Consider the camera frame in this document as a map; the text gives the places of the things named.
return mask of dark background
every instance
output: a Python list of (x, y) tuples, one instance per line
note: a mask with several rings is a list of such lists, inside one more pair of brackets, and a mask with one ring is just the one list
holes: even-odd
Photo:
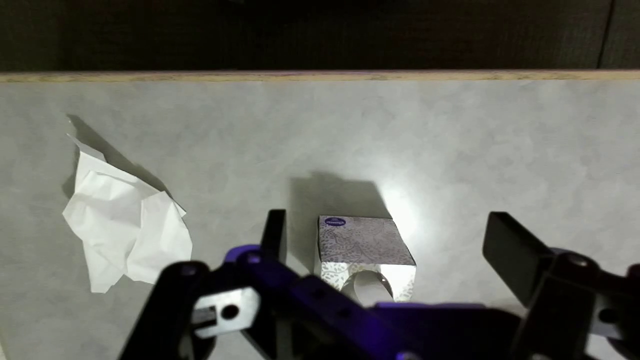
[(638, 0), (0, 0), (0, 70), (636, 68)]

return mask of crumpled tissue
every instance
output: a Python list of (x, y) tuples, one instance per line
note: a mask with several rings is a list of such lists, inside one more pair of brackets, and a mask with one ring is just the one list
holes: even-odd
[(63, 215), (82, 239), (93, 291), (108, 291), (125, 273), (155, 284), (163, 267), (192, 257), (184, 210), (166, 192), (77, 146), (77, 183)]

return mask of purple label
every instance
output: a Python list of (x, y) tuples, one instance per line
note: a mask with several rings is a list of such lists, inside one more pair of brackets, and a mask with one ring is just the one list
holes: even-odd
[(325, 217), (325, 224), (328, 224), (328, 225), (345, 225), (346, 219), (345, 217)]

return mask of table surface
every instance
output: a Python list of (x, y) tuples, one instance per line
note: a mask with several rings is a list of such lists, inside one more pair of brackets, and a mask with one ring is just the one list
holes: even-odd
[[(491, 210), (623, 273), (640, 260), (640, 81), (23, 81), (0, 83), (0, 342), (18, 358), (116, 358), (149, 291), (91, 294), (61, 212), (77, 150), (170, 190), (195, 257), (219, 265), (290, 214), (305, 272), (321, 214), (395, 215), (420, 302), (522, 311), (482, 260)], [(616, 358), (592, 342), (600, 358)], [(242, 335), (214, 358), (256, 358)]]

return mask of gray countertop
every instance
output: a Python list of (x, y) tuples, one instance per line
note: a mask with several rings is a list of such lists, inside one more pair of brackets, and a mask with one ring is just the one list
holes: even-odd
[[(482, 260), (486, 214), (623, 273), (640, 260), (638, 81), (0, 83), (0, 342), (9, 360), (116, 358), (150, 286), (91, 294), (69, 200), (74, 126), (166, 185), (219, 265), (290, 212), (305, 272), (321, 214), (392, 214), (420, 302), (522, 311)], [(592, 342), (600, 358), (616, 358)], [(241, 335), (214, 358), (256, 358)]]

